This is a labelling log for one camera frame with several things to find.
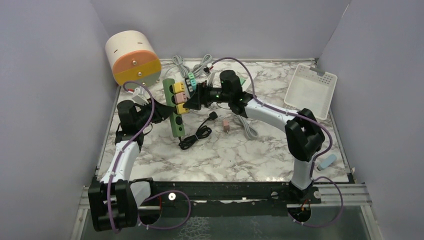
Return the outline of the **green power strip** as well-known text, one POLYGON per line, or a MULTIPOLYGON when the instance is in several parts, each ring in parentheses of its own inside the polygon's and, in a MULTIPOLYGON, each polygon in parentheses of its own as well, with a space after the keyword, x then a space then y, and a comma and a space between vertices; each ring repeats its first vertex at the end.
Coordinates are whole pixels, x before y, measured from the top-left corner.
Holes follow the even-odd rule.
POLYGON ((180 114, 177 114, 177 105, 172 102, 172 99, 175 95, 172 91, 172 86, 174 83, 175 80, 173 78, 166 78, 162 81, 162 86, 166 104, 172 109, 172 113, 169 117, 172 135, 174 138, 182 138, 185 136, 183 119, 180 114))

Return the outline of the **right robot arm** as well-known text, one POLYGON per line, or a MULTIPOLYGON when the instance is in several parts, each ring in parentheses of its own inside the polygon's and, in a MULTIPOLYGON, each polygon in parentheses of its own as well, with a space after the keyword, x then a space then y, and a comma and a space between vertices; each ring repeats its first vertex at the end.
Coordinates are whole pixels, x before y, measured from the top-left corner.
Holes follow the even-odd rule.
POLYGON ((312 111, 304 108, 295 112, 259 101, 243 90, 240 78, 233 70, 222 71, 219 79, 220 87, 213 87, 206 81, 197 84, 194 94, 184 103, 184 108, 201 110, 212 103, 227 103, 234 114, 264 122, 285 133, 289 152, 294 157, 288 196, 292 202, 302 203, 313 186, 313 157, 325 140, 312 111))

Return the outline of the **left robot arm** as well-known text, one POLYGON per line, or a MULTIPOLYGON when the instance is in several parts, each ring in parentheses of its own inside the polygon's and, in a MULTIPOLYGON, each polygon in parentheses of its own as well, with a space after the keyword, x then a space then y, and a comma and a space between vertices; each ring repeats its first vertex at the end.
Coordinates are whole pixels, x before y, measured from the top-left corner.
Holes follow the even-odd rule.
POLYGON ((115 154, 101 180, 94 178, 88 188, 88 200, 93 228, 97 232, 136 225, 138 207, 152 205, 157 191, 152 180, 130 181, 134 162, 141 152, 144 129, 157 124, 174 113, 174 108, 155 99, 145 105, 123 100, 116 106, 120 123, 115 132, 115 154))

